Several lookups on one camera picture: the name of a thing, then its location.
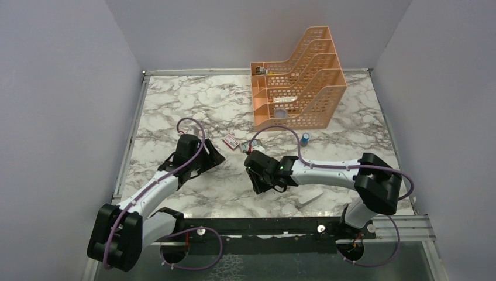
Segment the red white staple box sleeve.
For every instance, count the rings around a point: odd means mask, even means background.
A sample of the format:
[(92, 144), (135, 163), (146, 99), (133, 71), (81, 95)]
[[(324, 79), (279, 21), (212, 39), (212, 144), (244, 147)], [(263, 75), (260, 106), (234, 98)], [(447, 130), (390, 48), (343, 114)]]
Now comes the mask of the red white staple box sleeve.
[(222, 140), (223, 143), (231, 150), (235, 150), (240, 145), (240, 143), (231, 134), (224, 136)]

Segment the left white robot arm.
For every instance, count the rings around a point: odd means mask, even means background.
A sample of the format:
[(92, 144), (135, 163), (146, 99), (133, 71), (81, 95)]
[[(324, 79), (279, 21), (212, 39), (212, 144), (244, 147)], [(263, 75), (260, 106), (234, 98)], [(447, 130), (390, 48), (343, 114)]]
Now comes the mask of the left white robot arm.
[(87, 247), (87, 257), (110, 268), (131, 270), (142, 250), (159, 238), (181, 238), (184, 214), (164, 207), (168, 196), (225, 161), (210, 139), (180, 136), (173, 152), (137, 193), (117, 205), (104, 204), (97, 213)]

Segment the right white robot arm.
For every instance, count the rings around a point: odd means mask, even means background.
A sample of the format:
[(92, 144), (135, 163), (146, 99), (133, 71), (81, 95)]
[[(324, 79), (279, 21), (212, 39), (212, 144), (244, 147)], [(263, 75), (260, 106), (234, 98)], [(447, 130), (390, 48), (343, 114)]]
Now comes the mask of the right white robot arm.
[(281, 160), (253, 150), (244, 161), (253, 190), (260, 194), (281, 187), (312, 184), (354, 190), (358, 198), (349, 204), (337, 223), (339, 234), (352, 238), (378, 214), (397, 212), (402, 176), (373, 153), (344, 162), (323, 162), (284, 156)]

